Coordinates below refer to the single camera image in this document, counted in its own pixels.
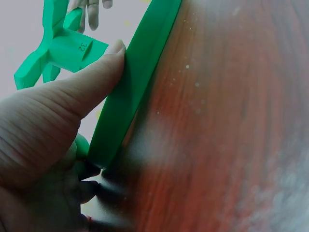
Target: wood grain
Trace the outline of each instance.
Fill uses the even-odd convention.
[[[105,178],[127,230],[307,232],[308,148],[309,1],[183,0]]]

